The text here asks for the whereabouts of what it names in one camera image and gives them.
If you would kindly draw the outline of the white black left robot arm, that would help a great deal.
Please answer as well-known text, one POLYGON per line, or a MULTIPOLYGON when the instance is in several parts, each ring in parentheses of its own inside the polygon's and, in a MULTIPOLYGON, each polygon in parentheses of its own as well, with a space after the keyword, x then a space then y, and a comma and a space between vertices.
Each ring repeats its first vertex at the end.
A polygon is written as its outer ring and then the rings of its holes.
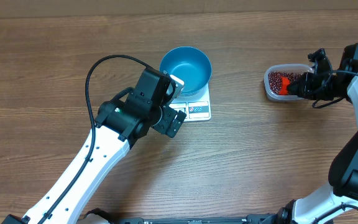
POLYGON ((89 116, 91 130, 83 147, 53 187, 23 217, 5 223, 76 223, 109 171, 149 129, 174 138, 186 114, 170 107, 177 92, 137 85, 105 101, 89 116))

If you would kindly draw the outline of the red plastic scoop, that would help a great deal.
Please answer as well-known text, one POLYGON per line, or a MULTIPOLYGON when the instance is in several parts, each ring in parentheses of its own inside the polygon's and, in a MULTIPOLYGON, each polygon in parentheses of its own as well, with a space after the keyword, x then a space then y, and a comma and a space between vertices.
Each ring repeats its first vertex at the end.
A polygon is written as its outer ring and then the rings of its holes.
POLYGON ((288 95, 287 87, 290 84, 290 80, 287 77, 281 77, 282 79, 282 87, 278 92, 279 95, 288 95))

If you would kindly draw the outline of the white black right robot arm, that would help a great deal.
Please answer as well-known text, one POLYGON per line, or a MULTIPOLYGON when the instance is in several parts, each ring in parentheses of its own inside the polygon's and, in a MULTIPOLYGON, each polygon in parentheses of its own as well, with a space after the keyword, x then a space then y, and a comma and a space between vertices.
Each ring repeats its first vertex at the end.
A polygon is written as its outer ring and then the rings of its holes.
MULTIPOLYGON (((342 52, 338 69, 324 49, 308 54, 312 72, 284 86, 292 95, 313 101, 312 107, 323 100, 326 106, 341 100, 353 105, 358 128, 358 43, 348 45, 342 52)), ((264 223, 332 223, 334 218, 349 210, 358 211, 358 130, 329 169, 326 184, 305 198, 292 200, 264 223)))

